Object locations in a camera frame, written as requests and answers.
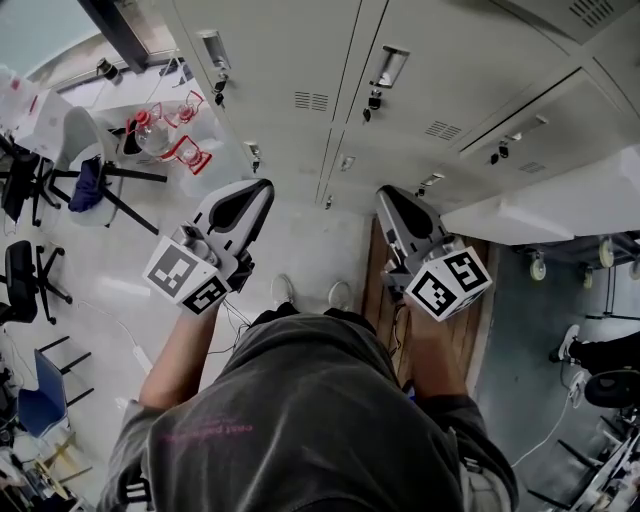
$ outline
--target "wire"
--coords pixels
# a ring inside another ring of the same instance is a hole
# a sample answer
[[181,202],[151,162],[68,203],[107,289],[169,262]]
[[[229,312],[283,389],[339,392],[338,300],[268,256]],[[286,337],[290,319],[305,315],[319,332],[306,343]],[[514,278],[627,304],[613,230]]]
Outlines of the wire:
[[569,403],[569,400],[571,400],[572,404],[573,404],[573,408],[577,409],[578,406],[582,403],[582,391],[580,389],[579,386],[579,382],[576,385],[575,389],[573,390],[569,390],[569,392],[567,393],[567,398],[564,401],[564,406],[562,407],[562,413],[560,413],[560,417],[558,418],[558,421],[556,421],[556,424],[553,426],[553,428],[551,429],[551,431],[547,434],[547,437],[545,437],[542,441],[540,441],[537,445],[535,445],[533,448],[531,448],[531,450],[529,450],[527,453],[525,453],[522,457],[520,457],[517,461],[515,461],[513,464],[511,464],[511,468],[515,468],[518,464],[520,464],[524,459],[526,459],[529,455],[531,455],[533,452],[535,452],[538,448],[540,448],[541,446],[543,446],[549,439],[551,439],[551,436],[554,434],[554,432],[558,429],[558,427],[560,426],[560,423],[562,423],[562,419],[564,418],[565,413],[567,412],[567,404]]
[[[234,331],[236,331],[236,339],[234,340],[233,345],[231,345],[230,347],[227,347],[227,348],[225,348],[223,350],[212,350],[210,352],[207,352],[207,355],[210,355],[210,354],[225,354],[226,352],[229,352],[230,350],[233,350],[235,352],[236,346],[238,345],[238,341],[240,341],[240,337],[242,336],[242,334],[244,334],[243,332],[240,332],[241,329],[244,328],[245,332],[246,332],[246,329],[248,329],[250,327],[249,322],[244,320],[247,317],[244,316],[240,311],[235,309],[235,307],[233,305],[231,305],[226,300],[222,303],[222,305],[227,310],[227,320],[229,321],[229,325],[231,326],[231,328]],[[232,314],[242,321],[242,323],[240,324],[240,326],[237,329],[236,329],[236,326],[233,325],[233,322],[231,321],[231,315]]]
[[389,351],[390,357],[393,357],[398,350],[402,349],[402,343],[398,339],[398,318],[400,317],[400,311],[402,311],[402,308],[404,308],[404,306],[404,304],[396,306],[396,311],[393,315],[393,326],[391,332],[393,333],[393,339],[396,342],[396,346]]
[[86,300],[80,300],[78,301],[78,309],[80,309],[80,305],[84,304],[85,306],[90,307],[91,309],[97,311],[98,313],[102,313],[105,316],[108,316],[109,318],[111,318],[115,323],[117,323],[120,327],[122,327],[125,331],[127,331],[127,334],[129,335],[129,338],[131,338],[131,343],[133,343],[133,348],[137,348],[138,344],[136,343],[135,338],[133,337],[133,334],[131,334],[131,331],[129,329],[127,329],[127,326],[124,325],[120,320],[118,320],[114,315],[112,315],[111,313],[107,313],[106,311],[102,311],[100,308],[95,307],[93,304],[89,304]]

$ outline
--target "plastic bottle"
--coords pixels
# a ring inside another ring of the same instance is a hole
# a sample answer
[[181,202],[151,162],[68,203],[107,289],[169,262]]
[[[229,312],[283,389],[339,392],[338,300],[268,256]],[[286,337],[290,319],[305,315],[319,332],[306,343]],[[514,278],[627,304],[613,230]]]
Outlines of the plastic bottle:
[[15,128],[20,116],[34,103],[37,86],[0,64],[0,128]]
[[140,110],[134,119],[138,146],[151,156],[172,158],[170,152],[174,144],[169,137],[169,125],[162,117],[162,105],[158,103],[149,110]]

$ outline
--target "white chair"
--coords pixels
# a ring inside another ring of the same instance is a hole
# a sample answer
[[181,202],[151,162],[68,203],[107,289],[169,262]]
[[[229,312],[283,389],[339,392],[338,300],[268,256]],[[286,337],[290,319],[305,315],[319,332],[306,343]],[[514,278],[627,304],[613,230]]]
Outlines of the white chair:
[[71,198],[55,185],[56,178],[77,178],[84,160],[96,155],[100,156],[100,175],[98,187],[103,199],[91,209],[84,212],[70,212],[71,219],[83,226],[109,226],[118,209],[129,215],[138,224],[158,235],[158,228],[135,212],[120,199],[123,178],[167,182],[166,176],[131,171],[117,167],[118,139],[106,129],[99,127],[96,121],[82,107],[74,107],[64,118],[63,140],[60,156],[54,165],[49,181],[49,190],[57,197],[69,203]]

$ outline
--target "blue cloth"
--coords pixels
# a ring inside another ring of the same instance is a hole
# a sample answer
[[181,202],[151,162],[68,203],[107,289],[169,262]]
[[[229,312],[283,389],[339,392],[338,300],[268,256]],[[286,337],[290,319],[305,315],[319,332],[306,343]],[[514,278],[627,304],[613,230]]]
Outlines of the blue cloth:
[[82,162],[80,176],[78,176],[76,188],[69,201],[69,210],[72,212],[86,212],[102,200],[103,194],[98,182],[99,175],[99,155]]

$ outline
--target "gray t-shirt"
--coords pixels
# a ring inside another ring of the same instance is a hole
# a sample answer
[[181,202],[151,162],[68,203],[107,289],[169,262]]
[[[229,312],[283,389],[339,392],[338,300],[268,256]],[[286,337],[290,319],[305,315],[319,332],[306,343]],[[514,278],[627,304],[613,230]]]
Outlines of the gray t-shirt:
[[513,473],[471,399],[417,405],[366,329],[294,315],[251,328],[188,402],[161,411],[132,401],[99,510],[124,510],[142,473],[160,512],[453,512],[461,457],[491,467],[515,508]]

